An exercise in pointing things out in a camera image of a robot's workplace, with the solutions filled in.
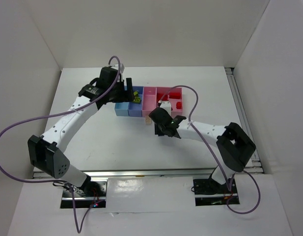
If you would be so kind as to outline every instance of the wire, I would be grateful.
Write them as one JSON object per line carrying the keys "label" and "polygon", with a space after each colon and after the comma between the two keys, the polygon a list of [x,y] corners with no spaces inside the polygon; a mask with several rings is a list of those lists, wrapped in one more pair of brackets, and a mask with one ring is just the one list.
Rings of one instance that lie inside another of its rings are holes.
{"label": "wire", "polygon": [[72,187],[72,185],[70,183],[67,183],[67,185],[69,186],[69,191],[71,192],[72,194],[72,199],[73,199],[73,211],[74,211],[74,219],[75,219],[75,225],[76,225],[76,230],[77,230],[77,233],[80,234],[81,231],[82,231],[82,228],[83,228],[83,221],[85,219],[85,217],[87,216],[88,212],[98,203],[102,202],[103,200],[99,200],[99,201],[96,201],[95,203],[91,204],[90,207],[87,209],[87,211],[84,213],[83,215],[83,219],[82,219],[82,222],[81,222],[81,226],[79,228],[78,226],[78,220],[77,220],[77,215],[76,215],[76,203],[75,203],[75,196],[74,196],[74,189]]}
{"label": "wire", "polygon": [[[161,99],[160,99],[160,102],[162,101],[162,99],[163,99],[171,90],[173,90],[173,89],[175,89],[175,88],[179,88],[179,87],[190,89],[190,90],[192,90],[192,91],[195,93],[195,95],[196,95],[195,104],[194,104],[194,106],[193,106],[193,108],[191,109],[191,112],[190,112],[190,114],[189,114],[189,123],[190,123],[191,127],[196,131],[196,133],[200,136],[200,138],[202,139],[202,141],[204,142],[204,144],[207,146],[208,150],[210,151],[210,153],[211,153],[212,156],[214,157],[214,159],[215,159],[217,165],[219,166],[219,168],[220,168],[220,170],[221,170],[221,172],[222,172],[222,175],[223,175],[223,177],[224,177],[224,179],[225,179],[226,186],[227,186],[228,190],[231,192],[231,191],[232,191],[232,190],[231,190],[231,189],[232,189],[232,182],[233,182],[233,180],[234,180],[234,175],[235,175],[235,173],[232,175],[230,181],[228,181],[227,176],[226,176],[226,174],[225,174],[225,171],[224,171],[224,169],[223,169],[223,167],[222,167],[220,161],[218,160],[216,154],[215,154],[214,151],[211,149],[211,147],[210,147],[210,145],[208,144],[208,142],[206,141],[205,137],[204,137],[204,136],[200,133],[200,131],[195,127],[195,125],[193,124],[193,122],[192,122],[192,120],[191,120],[191,119],[192,119],[192,114],[193,114],[194,110],[196,109],[197,104],[198,104],[198,101],[199,101],[198,93],[197,93],[192,87],[190,87],[190,86],[187,86],[187,85],[177,85],[177,86],[171,87],[165,94],[163,94],[163,96],[162,96]],[[230,202],[230,200],[231,200],[233,197],[229,198],[229,199],[226,201],[226,205],[227,205],[227,207],[228,207],[232,212],[237,213],[237,214],[249,214],[249,213],[253,212],[253,211],[256,210],[257,207],[259,206],[259,204],[260,204],[260,198],[261,198],[260,189],[259,189],[259,186],[258,186],[256,180],[254,179],[254,177],[253,177],[250,173],[248,173],[248,172],[246,172],[246,171],[243,171],[243,172],[246,173],[246,174],[248,174],[248,175],[252,178],[252,180],[254,181],[254,183],[255,183],[255,185],[256,185],[256,188],[257,188],[257,192],[258,192],[258,201],[257,201],[257,204],[255,205],[255,207],[254,207],[253,209],[251,209],[251,210],[249,210],[249,211],[246,211],[246,212],[239,212],[239,211],[233,210],[233,209],[229,206],[229,202]]]}
{"label": "wire", "polygon": [[92,200],[92,204],[94,204],[94,201],[96,200],[96,192],[93,190],[93,200]]}
{"label": "wire", "polygon": [[97,200],[99,200],[99,194],[98,194],[97,190],[96,190],[96,194],[97,194]]}
{"label": "wire", "polygon": [[231,195],[230,196],[226,196],[226,192],[224,191],[223,200],[227,200],[228,198],[231,198],[232,196],[233,196],[233,191],[231,191]]}
{"label": "wire", "polygon": [[259,204],[260,204],[260,198],[261,198],[260,189],[259,189],[259,186],[258,186],[256,180],[254,179],[254,177],[253,177],[250,173],[248,173],[247,171],[243,171],[243,172],[244,172],[245,174],[248,174],[249,177],[251,177],[251,179],[254,181],[254,183],[255,183],[255,185],[256,185],[256,188],[257,188],[257,192],[258,192],[258,200],[257,200],[257,203],[256,203],[256,205],[254,206],[253,209],[248,210],[248,211],[244,211],[244,212],[240,212],[240,211],[233,210],[233,209],[230,207],[230,204],[229,204],[229,202],[231,201],[231,199],[234,198],[235,196],[232,196],[231,198],[228,198],[228,200],[226,201],[226,206],[227,206],[232,212],[237,213],[237,214],[240,214],[240,215],[246,215],[246,214],[249,214],[249,213],[255,211],[255,210],[258,208]]}
{"label": "wire", "polygon": [[54,187],[62,187],[62,188],[65,188],[66,190],[69,190],[69,188],[67,186],[65,186],[65,183],[57,181],[57,180],[54,180],[52,185]]}

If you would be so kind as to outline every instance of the yellow object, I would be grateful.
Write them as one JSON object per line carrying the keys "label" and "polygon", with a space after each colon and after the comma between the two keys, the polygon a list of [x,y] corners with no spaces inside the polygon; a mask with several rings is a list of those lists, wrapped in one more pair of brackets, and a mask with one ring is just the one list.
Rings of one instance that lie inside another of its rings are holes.
{"label": "yellow object", "polygon": [[151,124],[151,118],[149,117],[149,116],[146,116],[146,118],[145,118],[145,122],[146,122],[146,124]]}
{"label": "yellow object", "polygon": [[140,102],[141,102],[140,97],[135,97],[133,103],[140,104]]}

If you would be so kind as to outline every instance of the cable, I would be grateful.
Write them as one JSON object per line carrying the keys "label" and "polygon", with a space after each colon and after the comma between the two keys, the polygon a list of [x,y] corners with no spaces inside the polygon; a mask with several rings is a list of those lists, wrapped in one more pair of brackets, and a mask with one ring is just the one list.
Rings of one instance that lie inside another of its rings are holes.
{"label": "cable", "polygon": [[52,185],[53,185],[54,187],[62,187],[62,188],[65,188],[66,190],[69,191],[69,187],[67,187],[67,186],[65,185],[65,183],[63,183],[63,182],[54,180],[53,183],[52,183]]}
{"label": "cable", "polygon": [[74,196],[74,189],[72,187],[72,185],[70,183],[67,183],[67,185],[69,186],[69,191],[71,192],[72,194],[72,199],[73,199],[73,211],[74,211],[74,219],[75,219],[75,225],[76,225],[76,230],[77,230],[77,233],[81,233],[82,231],[82,228],[83,228],[83,221],[85,219],[85,217],[87,216],[88,212],[98,203],[102,202],[103,200],[98,200],[96,201],[95,203],[91,204],[90,207],[87,209],[87,211],[84,213],[83,215],[83,219],[82,219],[82,222],[81,222],[81,227],[79,228],[78,226],[78,220],[77,220],[77,215],[76,215],[76,203],[75,203],[75,196]]}
{"label": "cable", "polygon": [[[198,104],[198,100],[199,100],[199,98],[198,98],[198,93],[197,93],[193,88],[191,88],[190,86],[187,86],[187,85],[177,85],[177,86],[171,87],[165,94],[163,94],[163,96],[162,96],[161,99],[160,99],[160,102],[162,101],[162,99],[163,99],[167,94],[169,94],[169,92],[170,92],[171,90],[173,90],[173,89],[175,89],[175,88],[179,88],[179,87],[190,89],[190,90],[192,90],[192,91],[195,93],[195,95],[196,95],[195,104],[194,104],[194,106],[193,106],[193,108],[191,109],[191,112],[190,112],[190,114],[189,114],[189,123],[190,123],[191,127],[196,131],[196,133],[200,136],[200,138],[202,139],[202,141],[204,142],[204,144],[207,146],[208,150],[210,151],[210,153],[211,153],[212,156],[214,157],[214,159],[215,159],[217,165],[219,166],[219,168],[220,168],[220,170],[221,170],[221,172],[222,172],[222,175],[223,175],[223,177],[224,177],[224,179],[225,179],[226,186],[227,186],[228,190],[231,192],[231,191],[232,191],[232,190],[231,190],[231,189],[232,189],[232,182],[233,182],[235,173],[232,175],[230,181],[228,181],[228,179],[227,179],[227,177],[226,177],[226,174],[225,174],[225,171],[224,171],[224,169],[223,169],[223,167],[222,167],[220,161],[218,160],[216,154],[215,154],[214,151],[211,149],[211,147],[210,147],[210,145],[208,144],[208,142],[206,141],[205,137],[200,133],[200,131],[195,127],[195,125],[194,125],[194,124],[192,123],[192,121],[191,121],[192,114],[193,114],[193,112],[194,112],[194,110],[196,109],[197,104]],[[259,186],[258,186],[256,180],[254,179],[254,177],[253,177],[250,173],[248,173],[248,172],[246,172],[246,171],[243,171],[243,172],[246,173],[246,174],[248,174],[248,175],[251,177],[251,179],[254,181],[254,183],[255,183],[255,185],[256,185],[256,188],[257,188],[257,192],[258,192],[258,201],[257,201],[257,204],[255,205],[255,207],[254,207],[253,209],[251,209],[251,210],[249,210],[249,211],[245,211],[245,212],[239,212],[239,211],[233,210],[233,209],[229,206],[229,202],[230,202],[230,200],[231,200],[233,197],[232,197],[232,198],[229,198],[229,199],[226,201],[226,205],[227,205],[227,207],[228,207],[232,212],[237,213],[237,214],[249,214],[249,213],[253,212],[253,211],[256,210],[257,207],[259,206],[259,204],[260,204],[260,198],[261,198],[260,189],[259,189]]]}
{"label": "cable", "polygon": [[223,200],[226,200],[226,199],[229,199],[233,196],[233,191],[231,191],[231,195],[230,196],[226,196],[225,195],[225,191],[224,191],[224,194],[223,194]]}
{"label": "cable", "polygon": [[92,200],[92,204],[94,204],[94,201],[96,200],[96,192],[93,190],[93,200]]}
{"label": "cable", "polygon": [[254,179],[254,177],[253,177],[250,173],[248,173],[247,171],[243,171],[243,172],[244,172],[245,174],[248,174],[249,177],[251,177],[251,179],[254,181],[254,183],[255,183],[255,185],[256,185],[256,188],[257,188],[257,192],[258,192],[258,200],[257,200],[257,203],[256,203],[256,205],[254,206],[253,209],[248,210],[248,211],[244,211],[244,212],[240,212],[240,211],[233,210],[233,209],[230,207],[230,204],[229,204],[230,200],[231,200],[232,198],[234,198],[235,196],[232,196],[231,198],[228,198],[228,200],[226,201],[226,206],[227,206],[232,212],[237,213],[237,214],[240,214],[240,215],[246,215],[246,214],[249,214],[249,213],[255,211],[255,210],[258,208],[259,204],[260,204],[260,198],[261,198],[260,189],[259,189],[259,186],[258,186],[256,180]]}
{"label": "cable", "polygon": [[[117,71],[117,74],[116,74],[116,77],[115,77],[115,80],[113,81],[113,83],[111,84],[111,86],[103,93],[101,94],[98,98],[96,98],[95,100],[93,100],[92,102],[89,102],[88,104],[82,106],[82,107],[79,107],[75,110],[72,110],[72,111],[67,111],[67,112],[62,112],[62,113],[58,113],[58,114],[53,114],[53,115],[48,115],[48,116],[40,116],[40,117],[34,117],[34,118],[30,118],[30,119],[25,119],[23,121],[20,121],[20,122],[17,122],[17,123],[14,123],[8,127],[6,127],[4,130],[2,130],[0,132],[0,138],[2,137],[2,135],[8,131],[9,129],[17,126],[17,125],[21,125],[21,124],[25,124],[25,123],[28,123],[28,122],[31,122],[31,121],[34,121],[34,120],[39,120],[39,119],[47,119],[47,118],[53,118],[53,117],[60,117],[60,116],[64,116],[64,115],[68,115],[68,114],[71,114],[71,113],[74,113],[76,111],[79,111],[79,110],[82,110],[88,106],[90,106],[91,104],[99,101],[101,98],[103,98],[105,95],[108,94],[108,92],[110,92],[110,90],[113,88],[113,86],[116,84],[119,76],[120,76],[120,73],[121,73],[121,62],[120,62],[120,59],[117,57],[117,56],[112,56],[109,60],[109,65],[111,63],[111,61],[113,59],[116,59],[117,60],[117,63],[118,63],[118,71]],[[14,177],[13,175],[9,174],[8,172],[6,172],[4,170],[4,168],[0,165],[0,171],[5,174],[6,176],[10,177],[11,179],[15,180],[15,181],[19,181],[19,182],[22,182],[22,183],[47,183],[47,182],[54,182],[54,180],[25,180],[25,179],[20,179],[20,178],[17,178],[17,177]]]}

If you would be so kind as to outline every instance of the small block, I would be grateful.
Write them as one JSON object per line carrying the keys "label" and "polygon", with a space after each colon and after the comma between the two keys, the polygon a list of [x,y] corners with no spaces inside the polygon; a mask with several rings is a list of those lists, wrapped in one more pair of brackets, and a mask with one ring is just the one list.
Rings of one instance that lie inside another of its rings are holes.
{"label": "small block", "polygon": [[181,94],[178,92],[170,92],[169,93],[169,98],[172,99],[181,99]]}
{"label": "small block", "polygon": [[134,99],[133,103],[140,104],[140,102],[141,102],[140,97],[135,97],[135,99]]}
{"label": "small block", "polygon": [[176,109],[182,109],[182,102],[176,103]]}
{"label": "small block", "polygon": [[146,124],[151,124],[152,120],[149,116],[146,116],[145,117],[145,122],[146,122]]}

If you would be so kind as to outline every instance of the red object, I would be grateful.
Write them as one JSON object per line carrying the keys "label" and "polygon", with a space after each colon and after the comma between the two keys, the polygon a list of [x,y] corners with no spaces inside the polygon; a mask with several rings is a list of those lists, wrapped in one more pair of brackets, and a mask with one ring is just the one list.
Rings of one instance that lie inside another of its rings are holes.
{"label": "red object", "polygon": [[169,98],[172,98],[172,99],[181,99],[181,93],[179,92],[170,92],[169,93]]}
{"label": "red object", "polygon": [[[157,93],[157,102],[162,98],[163,93]],[[168,101],[167,95],[162,99],[162,101]]]}
{"label": "red object", "polygon": [[182,102],[176,103],[176,109],[182,109]]}

